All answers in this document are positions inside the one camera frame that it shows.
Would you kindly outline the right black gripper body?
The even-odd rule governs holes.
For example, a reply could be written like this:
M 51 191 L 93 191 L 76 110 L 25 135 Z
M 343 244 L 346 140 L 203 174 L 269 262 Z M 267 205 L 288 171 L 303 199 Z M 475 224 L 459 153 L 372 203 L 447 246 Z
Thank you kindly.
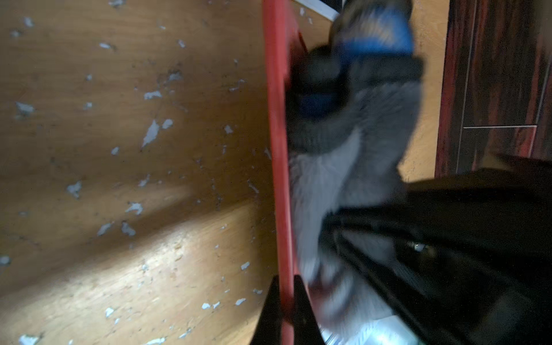
M 551 163 L 507 155 L 345 208 L 321 244 L 424 344 L 551 343 Z

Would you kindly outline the grey microfibre cloth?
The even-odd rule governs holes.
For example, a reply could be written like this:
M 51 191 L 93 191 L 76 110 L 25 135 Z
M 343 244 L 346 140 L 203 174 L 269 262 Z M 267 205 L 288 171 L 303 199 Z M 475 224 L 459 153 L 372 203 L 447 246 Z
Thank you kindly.
M 418 121 L 424 63 L 410 1 L 348 1 L 327 44 L 291 70 L 286 95 L 296 260 L 323 330 L 343 341 L 392 309 L 337 254 L 323 220 L 343 208 L 401 204 L 398 165 Z

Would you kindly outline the red drawing tablet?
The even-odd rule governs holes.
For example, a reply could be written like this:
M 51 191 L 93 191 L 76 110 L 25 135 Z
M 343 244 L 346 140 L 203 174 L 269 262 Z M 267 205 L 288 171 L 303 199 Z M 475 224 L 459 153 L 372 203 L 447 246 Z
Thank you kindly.
M 293 280 L 296 267 L 290 215 L 285 95 L 290 84 L 290 66 L 296 57 L 302 56 L 305 46 L 289 1 L 263 1 L 262 23 L 273 167 L 280 309 L 283 313 L 280 343 L 293 344 L 292 313 L 295 303 Z

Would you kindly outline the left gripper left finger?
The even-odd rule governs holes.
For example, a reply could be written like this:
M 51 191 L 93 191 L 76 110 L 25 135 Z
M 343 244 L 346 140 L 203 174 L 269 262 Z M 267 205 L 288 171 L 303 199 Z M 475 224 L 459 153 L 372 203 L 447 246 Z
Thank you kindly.
M 279 276 L 274 276 L 250 345 L 281 345 L 283 312 Z

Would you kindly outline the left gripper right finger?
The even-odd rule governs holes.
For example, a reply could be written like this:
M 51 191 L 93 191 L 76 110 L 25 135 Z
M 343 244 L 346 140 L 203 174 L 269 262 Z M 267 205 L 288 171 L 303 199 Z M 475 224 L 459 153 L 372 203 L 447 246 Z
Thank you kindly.
M 295 275 L 293 283 L 293 344 L 325 345 L 301 276 Z

